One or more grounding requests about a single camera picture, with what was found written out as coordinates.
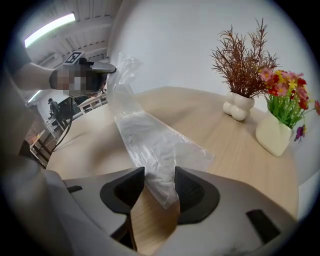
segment fluorescent light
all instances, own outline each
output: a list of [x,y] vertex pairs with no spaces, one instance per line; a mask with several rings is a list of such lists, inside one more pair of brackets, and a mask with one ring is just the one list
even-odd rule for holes
[[34,32],[32,35],[30,35],[26,40],[24,40],[25,47],[28,47],[31,45],[34,41],[45,35],[46,33],[64,25],[70,22],[75,21],[75,15],[73,13],[70,13],[66,16],[63,16],[61,18],[58,18],[49,24],[43,26],[42,28],[38,29],[36,32]]
[[29,99],[28,103],[29,103],[30,101],[32,101],[32,100],[38,95],[38,93],[40,93],[41,91],[42,91],[42,90],[38,90],[38,91],[32,96],[32,98]]

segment ceiling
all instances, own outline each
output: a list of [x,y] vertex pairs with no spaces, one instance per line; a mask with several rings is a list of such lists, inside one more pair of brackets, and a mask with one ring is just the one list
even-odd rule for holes
[[[33,42],[26,50],[33,63],[56,69],[74,51],[84,51],[92,61],[106,60],[113,22],[122,0],[54,0],[36,11],[19,32],[21,40],[44,25],[74,13],[75,21]],[[22,91],[28,101],[34,91]]]

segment flower pot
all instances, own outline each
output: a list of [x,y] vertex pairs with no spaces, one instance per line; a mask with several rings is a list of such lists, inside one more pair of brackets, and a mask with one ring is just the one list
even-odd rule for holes
[[280,122],[270,111],[255,129],[257,141],[269,153],[279,157],[289,145],[293,130]]
[[253,98],[246,98],[229,91],[225,96],[223,112],[231,115],[235,120],[242,121],[250,114],[250,109],[255,105]]

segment brown dried plant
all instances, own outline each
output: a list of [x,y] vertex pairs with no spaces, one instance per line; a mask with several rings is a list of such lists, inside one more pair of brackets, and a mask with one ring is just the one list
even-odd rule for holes
[[248,33],[251,42],[251,49],[245,45],[246,36],[238,35],[230,30],[224,30],[219,35],[222,47],[212,50],[211,57],[214,58],[213,70],[222,74],[224,83],[228,84],[231,92],[253,98],[262,95],[266,91],[266,85],[259,75],[259,70],[268,68],[273,70],[278,66],[276,55],[271,56],[264,50],[267,42],[264,19],[261,25],[256,20],[258,28],[256,32]]

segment cream vase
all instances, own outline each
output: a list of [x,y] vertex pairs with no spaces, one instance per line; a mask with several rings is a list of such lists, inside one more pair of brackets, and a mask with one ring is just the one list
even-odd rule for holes
[[279,157],[289,145],[293,130],[280,122],[270,111],[257,125],[255,136],[257,141],[269,153]]
[[255,105],[253,98],[246,98],[231,91],[226,94],[225,100],[223,112],[237,121],[246,119],[250,115],[250,109]]

